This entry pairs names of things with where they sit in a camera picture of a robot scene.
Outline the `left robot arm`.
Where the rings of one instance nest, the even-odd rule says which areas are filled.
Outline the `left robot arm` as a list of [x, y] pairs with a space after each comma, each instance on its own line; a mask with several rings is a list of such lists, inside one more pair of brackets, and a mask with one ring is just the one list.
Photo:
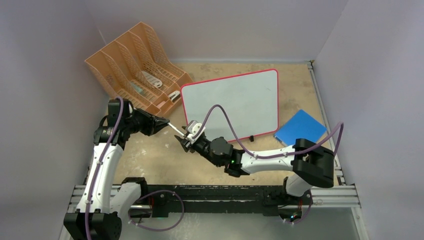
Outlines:
[[113, 178], [132, 134], [152, 136], [169, 125], [169, 119], [135, 108], [117, 97], [93, 134], [92, 164], [76, 209], [66, 213], [63, 224], [74, 240], [118, 240], [133, 203], [142, 205], [149, 191], [142, 177], [129, 177], [112, 197]]

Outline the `pink-framed whiteboard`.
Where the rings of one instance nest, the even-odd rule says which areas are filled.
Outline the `pink-framed whiteboard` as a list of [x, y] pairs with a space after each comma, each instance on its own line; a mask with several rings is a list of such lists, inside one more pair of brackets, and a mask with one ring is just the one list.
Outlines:
[[186, 122], [206, 123], [209, 140], [228, 142], [275, 132], [279, 127], [279, 73], [266, 69], [181, 87]]

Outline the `black and white marker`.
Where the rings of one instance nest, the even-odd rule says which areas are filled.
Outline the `black and white marker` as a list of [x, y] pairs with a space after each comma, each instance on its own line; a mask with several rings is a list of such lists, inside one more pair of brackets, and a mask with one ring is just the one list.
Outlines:
[[175, 127], [173, 124], [171, 124], [170, 122], [168, 123], [168, 126], [170, 128], [172, 128], [177, 134], [179, 134], [180, 136], [184, 137], [185, 133], [183, 133], [182, 131], [180, 131], [177, 127]]

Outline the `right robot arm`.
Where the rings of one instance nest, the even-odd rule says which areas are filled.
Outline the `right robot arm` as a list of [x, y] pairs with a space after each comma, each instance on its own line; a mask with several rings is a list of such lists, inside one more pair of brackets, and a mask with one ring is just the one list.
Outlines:
[[329, 189], [334, 186], [334, 157], [332, 150], [304, 138], [287, 147], [249, 151], [236, 149], [223, 137], [208, 140], [202, 124], [194, 122], [177, 131], [175, 138], [185, 152], [198, 153], [216, 167], [223, 167], [229, 176], [238, 178], [259, 172], [289, 171], [280, 196], [294, 203], [312, 187]]

